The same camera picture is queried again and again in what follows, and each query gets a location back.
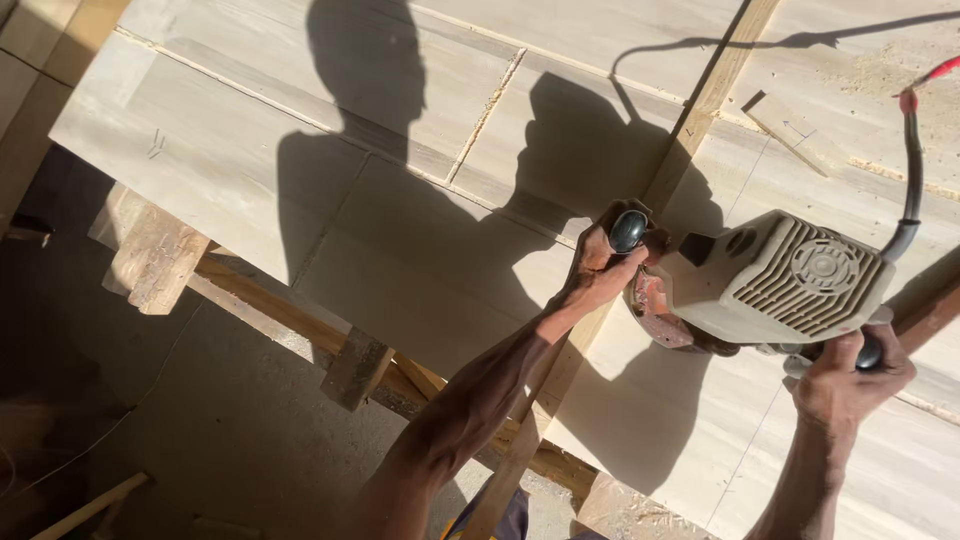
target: wooden frame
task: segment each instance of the wooden frame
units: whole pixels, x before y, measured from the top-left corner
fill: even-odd
[[[139,235],[134,235],[133,232],[170,227],[170,224],[151,224],[151,222],[170,220],[178,222],[176,218],[157,209],[122,184],[116,184],[113,187],[88,233],[91,238],[110,249],[117,250],[114,262],[104,279],[108,290],[125,296],[130,293],[126,287],[112,288],[115,283],[113,274],[116,268],[135,266],[141,273],[152,276],[156,274],[156,270],[148,269],[149,265],[133,265],[125,262],[130,254],[136,251],[129,246],[126,248],[124,246],[140,241]],[[172,230],[180,231],[176,226]],[[218,253],[223,251],[218,248],[213,242],[206,245],[201,256],[197,258],[196,266],[186,272],[185,286],[229,311],[267,337],[325,369],[327,380],[330,380],[331,376],[334,377],[331,384],[336,380],[342,386],[353,385],[355,391],[349,396],[347,392],[336,389],[332,391],[332,395],[331,392],[324,391],[340,405],[348,410],[355,410],[368,400],[373,400],[403,418],[411,420],[443,389],[445,381],[441,377],[420,366],[411,358],[394,352],[390,347],[377,342],[359,329],[336,328],[321,320],[308,308],[309,303],[292,289],[274,281],[229,252]],[[183,269],[175,270],[174,266],[170,265],[166,271],[178,276]],[[138,282],[140,277],[134,275],[127,276],[126,279]],[[143,311],[142,305],[133,301],[132,304]],[[599,325],[590,332],[595,334],[598,329]],[[576,332],[571,336],[571,342],[585,342],[583,337],[577,337]],[[582,359],[579,355],[571,354],[570,358],[576,358],[576,366],[579,366]],[[568,368],[561,372],[557,365],[567,365]],[[551,391],[554,394],[562,394],[556,388],[559,384],[563,384],[563,381],[569,385],[576,373],[576,369],[569,369],[572,365],[569,359],[564,363],[558,360],[548,379],[556,382],[545,383],[540,394],[546,396]],[[327,380],[324,380],[324,386],[327,386]],[[560,400],[555,399],[552,402],[559,405]],[[510,454],[509,449],[514,445],[525,449],[523,452],[523,455],[526,455],[525,459],[516,457],[516,449]],[[575,504],[579,504],[587,497],[597,475],[596,469],[582,460],[549,442],[542,441],[542,431],[531,433],[520,422],[514,420],[508,420],[475,458],[488,468],[495,470],[501,463],[507,461],[508,454],[511,456],[511,462],[516,463],[515,467],[522,465],[519,468],[521,474],[529,467],[536,473],[569,489]]]

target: wooden beam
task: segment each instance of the wooden beam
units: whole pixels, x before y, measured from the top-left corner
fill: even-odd
[[[347,340],[346,335],[327,323],[210,256],[200,259],[188,284],[275,341],[282,342],[295,332],[309,339],[315,348],[337,355]]]
[[[573,383],[573,377],[584,361],[587,348],[600,332],[600,327],[615,301],[606,303],[584,317],[570,332],[530,411],[523,418],[517,419],[520,427],[516,438],[493,473],[483,498],[473,510],[462,540],[488,540],[492,537],[493,529],[500,522],[523,472],[537,453],[546,429]]]
[[[353,327],[326,372],[321,389],[328,398],[352,412],[367,402],[393,357],[393,349]]]
[[[113,489],[107,491],[107,493],[104,493],[93,501],[84,504],[79,510],[54,523],[37,536],[34,536],[33,540],[56,540],[57,538],[60,538],[67,532],[73,530],[77,525],[96,515],[104,508],[125,499],[128,495],[130,495],[130,492],[133,491],[133,489],[143,484],[143,482],[147,481],[148,479],[150,479],[150,477],[143,473],[137,473],[133,475]]]
[[[113,258],[104,287],[127,294],[147,315],[166,315],[177,304],[209,238],[156,205],[147,205]]]
[[[727,98],[736,76],[746,63],[754,43],[770,20],[779,0],[746,0],[739,18],[733,21],[733,32],[716,52],[716,62],[707,68],[707,78],[699,92],[695,92],[693,104],[687,110],[681,125],[674,130],[676,138],[670,144],[657,176],[650,183],[640,200],[655,215],[666,208],[667,202],[680,184],[686,168],[700,148],[720,105]]]
[[[394,362],[427,400],[432,400],[446,386],[442,377],[400,353],[394,354]]]
[[[960,248],[910,280],[886,305],[908,355],[916,353],[960,313]]]

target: wooden support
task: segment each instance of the wooden support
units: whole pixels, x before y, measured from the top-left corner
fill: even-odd
[[[211,257],[200,259],[188,284],[273,340],[283,341],[295,332],[332,355],[340,353],[347,340],[342,332]]]
[[[209,238],[156,205],[147,205],[113,258],[104,287],[127,294],[147,315],[170,313]]]
[[[446,386],[442,377],[400,353],[394,354],[394,362],[427,400],[432,400]]]
[[[488,540],[500,522],[510,498],[523,477],[530,460],[537,453],[543,435],[560,408],[573,377],[580,369],[593,338],[600,332],[613,302],[608,302],[586,316],[573,328],[560,354],[547,374],[537,398],[520,421],[519,431],[487,484],[480,503],[464,530],[462,540]]]
[[[745,0],[746,8],[733,21],[729,39],[717,48],[716,63],[708,66],[707,78],[699,92],[695,92],[693,104],[670,144],[666,157],[660,163],[657,176],[640,199],[655,215],[666,208],[673,192],[680,185],[686,168],[704,141],[720,105],[727,98],[736,76],[747,62],[754,43],[770,20],[779,0]]]
[[[118,249],[149,204],[134,191],[116,184],[88,236]],[[331,368],[347,341],[347,329],[338,330],[308,312],[300,305],[296,293],[289,291],[290,294],[280,296],[270,292],[255,280],[227,268],[211,253],[200,259],[187,286],[308,361],[325,370]],[[394,361],[396,363],[387,362],[380,384],[370,398],[412,420],[426,406],[427,395],[432,398],[439,393],[445,381],[404,355],[394,353]],[[475,458],[484,466],[496,469],[517,439],[519,428],[519,422],[508,419]],[[547,441],[540,444],[527,466],[569,489],[574,502],[586,498],[597,474],[590,465]]]
[[[960,314],[960,248],[954,248],[910,280],[886,305],[894,332],[913,355]]]
[[[349,411],[366,402],[394,357],[394,350],[354,327],[326,372],[321,389]]]
[[[97,497],[93,501],[90,501],[82,506],[79,510],[54,523],[37,536],[34,536],[33,540],[55,540],[60,538],[67,532],[73,530],[77,525],[96,515],[104,508],[124,500],[128,495],[130,495],[130,492],[134,488],[141,485],[148,479],[150,479],[150,477],[143,473],[137,473],[133,475],[113,489],[107,491],[107,493],[104,493],[100,497]]]

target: light wood surface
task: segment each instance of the light wood surface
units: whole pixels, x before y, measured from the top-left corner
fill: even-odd
[[[822,176],[834,174],[848,157],[823,132],[777,98],[760,92],[744,114]]]
[[[733,22],[729,44],[719,51],[716,64],[707,75],[704,85],[687,109],[683,123],[675,130],[666,157],[657,169],[657,176],[649,183],[642,201],[655,215],[667,206],[677,189],[693,156],[700,148],[713,124],[715,114],[727,99],[737,75],[743,69],[753,50],[753,43],[766,28],[780,0],[745,0],[739,20]]]
[[[32,540],[55,540],[62,537],[67,532],[73,530],[77,525],[92,518],[104,508],[107,508],[108,506],[125,499],[128,495],[130,495],[131,491],[149,479],[150,477],[144,473],[137,473],[133,475],[132,477],[118,484],[113,489],[107,491],[107,493],[104,493],[93,501],[84,504],[84,506],[82,506],[79,510],[73,512],[40,534],[34,536]]]

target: wooden plank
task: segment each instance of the wooden plank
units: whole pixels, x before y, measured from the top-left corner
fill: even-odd
[[[40,534],[34,536],[33,540],[55,540],[62,537],[67,532],[73,530],[77,525],[90,519],[104,508],[126,498],[128,495],[130,495],[130,492],[133,489],[143,484],[143,482],[147,481],[148,479],[150,479],[150,477],[144,473],[137,473],[133,475],[113,489],[107,491],[107,493],[104,493],[93,501],[84,504],[79,510],[54,523]]]
[[[42,69],[81,0],[20,0],[0,29],[0,49]]]
[[[400,353],[394,354],[394,362],[427,400],[432,400],[446,386],[442,377]]]
[[[919,273],[886,304],[894,311],[900,344],[913,355],[960,313],[960,248]]]
[[[947,327],[960,314],[960,280],[938,291],[937,298],[922,310],[897,321],[895,331],[900,344],[912,355],[937,332]]]
[[[584,317],[570,332],[560,355],[554,361],[542,388],[537,393],[537,400],[525,417],[517,419],[520,420],[520,427],[516,438],[487,484],[487,490],[474,509],[462,540],[491,538],[493,529],[499,523],[504,510],[507,509],[507,504],[531,458],[537,453],[546,429],[560,408],[566,390],[569,389],[573,376],[580,369],[590,343],[603,326],[603,321],[613,302],[606,303]]]
[[[367,402],[393,356],[393,349],[353,327],[321,389],[328,398],[354,411]]]
[[[189,285],[275,341],[282,343],[295,332],[314,348],[337,355],[347,340],[342,332],[211,257],[197,263]]]
[[[0,51],[0,138],[27,99],[37,74],[26,62]]]
[[[40,74],[0,139],[0,233],[50,148],[47,133],[70,96],[70,87]]]
[[[765,92],[747,102],[743,111],[821,176],[834,176],[847,163],[848,157],[826,134]]]
[[[670,196],[693,160],[693,155],[700,148],[713,118],[730,93],[736,76],[750,56],[754,43],[766,27],[778,2],[779,0],[746,0],[746,9],[733,22],[730,39],[717,49],[716,63],[708,66],[703,87],[696,93],[688,115],[675,130],[677,138],[670,144],[670,149],[657,170],[657,176],[641,198],[643,204],[655,215],[666,208]]]
[[[127,4],[130,0],[83,0],[50,53],[43,72],[76,86]]]
[[[148,205],[113,258],[104,287],[126,292],[141,313],[168,314],[209,241],[160,207]]]

